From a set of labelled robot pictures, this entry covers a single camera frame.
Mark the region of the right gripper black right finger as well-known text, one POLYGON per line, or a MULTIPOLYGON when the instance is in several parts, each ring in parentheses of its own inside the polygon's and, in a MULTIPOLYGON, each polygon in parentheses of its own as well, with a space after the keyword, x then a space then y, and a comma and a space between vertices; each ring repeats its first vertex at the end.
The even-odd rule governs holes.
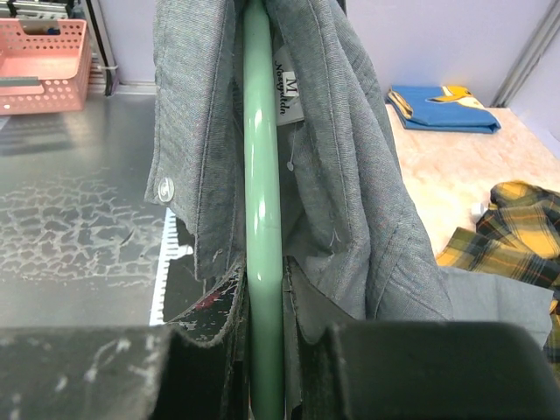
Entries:
POLYGON ((547 419, 550 366, 520 327, 356 320, 283 274, 289 419, 547 419))

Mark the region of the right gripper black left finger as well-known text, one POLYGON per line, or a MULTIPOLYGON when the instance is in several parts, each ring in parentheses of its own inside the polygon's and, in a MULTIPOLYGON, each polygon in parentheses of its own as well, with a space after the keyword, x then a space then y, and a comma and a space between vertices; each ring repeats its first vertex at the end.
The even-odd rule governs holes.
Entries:
POLYGON ((157 326, 1 332, 4 419, 246 419, 249 294, 238 258, 157 326))

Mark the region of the grey button-up shirt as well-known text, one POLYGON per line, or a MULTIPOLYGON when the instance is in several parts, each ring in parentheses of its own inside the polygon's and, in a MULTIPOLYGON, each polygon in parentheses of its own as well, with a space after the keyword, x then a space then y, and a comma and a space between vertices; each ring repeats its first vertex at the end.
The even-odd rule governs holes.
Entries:
MULTIPOLYGON (((501 321, 539 346, 552 294, 440 268, 403 183, 375 70, 334 1, 268 1, 301 91, 281 129, 286 253, 356 319, 501 321)), ((160 1, 154 21, 153 160, 145 198, 194 236, 194 274, 218 278, 245 249, 242 1, 160 1)))

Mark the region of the teal plastic hanger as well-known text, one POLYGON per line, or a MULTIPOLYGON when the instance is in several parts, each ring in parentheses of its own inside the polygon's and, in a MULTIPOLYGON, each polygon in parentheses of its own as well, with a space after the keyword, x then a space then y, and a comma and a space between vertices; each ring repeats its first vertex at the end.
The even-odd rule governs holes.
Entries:
POLYGON ((284 418, 282 232, 270 21, 261 1, 243 13, 243 119, 250 401, 256 419, 284 418))

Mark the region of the yellow black plaid shirt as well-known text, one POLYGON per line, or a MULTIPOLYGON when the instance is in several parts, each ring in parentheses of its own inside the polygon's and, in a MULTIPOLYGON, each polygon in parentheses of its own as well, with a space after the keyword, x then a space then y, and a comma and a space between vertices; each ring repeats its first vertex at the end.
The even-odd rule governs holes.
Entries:
POLYGON ((437 263, 553 291, 544 352, 559 370, 559 193, 515 180, 495 185, 473 231, 458 227, 437 263))

